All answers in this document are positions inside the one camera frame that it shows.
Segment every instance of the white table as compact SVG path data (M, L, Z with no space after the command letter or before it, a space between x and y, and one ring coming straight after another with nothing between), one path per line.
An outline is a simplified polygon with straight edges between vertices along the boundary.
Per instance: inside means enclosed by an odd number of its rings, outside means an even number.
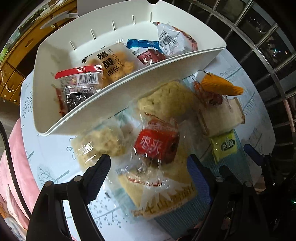
M271 153L275 144L272 124L259 93L240 64L227 50L223 50L205 70L244 88L244 94L238 96L238 99L246 121L244 125L235 129L236 133L242 145L250 143L261 154ZM74 176L83 173L75 160L70 145L73 136L51 135L42 137L37 133L32 113L32 80L33 72L22 85L21 124L28 161L38 187L41 189L48 180L52 180L54 183L68 182ZM256 183L261 175L261 168L249 157L247 159L253 183ZM102 189L97 199L92 202L90 209L106 241L118 239L122 241L173 240L154 220L129 223L120 207L108 199ZM79 240L69 204L66 202L65 213L71 234Z

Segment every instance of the white plastic bin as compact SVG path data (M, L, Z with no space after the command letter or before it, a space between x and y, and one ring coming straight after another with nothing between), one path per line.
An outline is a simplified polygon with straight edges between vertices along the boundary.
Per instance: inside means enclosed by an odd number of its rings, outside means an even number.
M52 84L59 86L54 75L58 71L76 67L85 56L119 39L158 41L157 27L152 23L155 21L168 23L191 35L197 42L198 51L158 62L127 75L61 117L56 91L52 87ZM92 11L57 30L38 48L33 77L35 127L43 136L78 134L90 128L94 121L123 110L130 100L160 84L185 78L204 69L225 47L225 41L204 23L163 1L150 4L146 0L131 0Z

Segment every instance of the white cable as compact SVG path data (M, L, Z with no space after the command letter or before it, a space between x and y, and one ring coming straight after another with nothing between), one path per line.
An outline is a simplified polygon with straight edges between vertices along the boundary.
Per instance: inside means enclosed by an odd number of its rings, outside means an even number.
M2 82L4 85L5 85L5 88L7 89L7 91L8 92L12 92L12 91L14 91L14 89L9 89L9 88L7 88L7 84L3 81L3 77L4 77L4 74L2 73L2 69L0 68L0 72L1 72L1 81L0 81L0 83Z

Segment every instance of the yellow-green snack package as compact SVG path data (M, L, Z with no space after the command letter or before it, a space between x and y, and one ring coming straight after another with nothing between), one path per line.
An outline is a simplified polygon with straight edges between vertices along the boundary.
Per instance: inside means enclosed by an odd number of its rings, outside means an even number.
M220 136L212 137L210 140L216 163L218 163L222 158L237 152L237 144L233 130Z

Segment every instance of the blue snack wrapper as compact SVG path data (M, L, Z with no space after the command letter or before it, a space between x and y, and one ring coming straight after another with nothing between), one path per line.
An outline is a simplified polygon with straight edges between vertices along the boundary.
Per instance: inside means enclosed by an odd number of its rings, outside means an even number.
M161 49L159 48L159 42L158 41L140 40L140 39L128 39L128 42L127 42L126 46L129 49L131 49L131 48L149 48L149 47L154 47L160 53L162 53Z

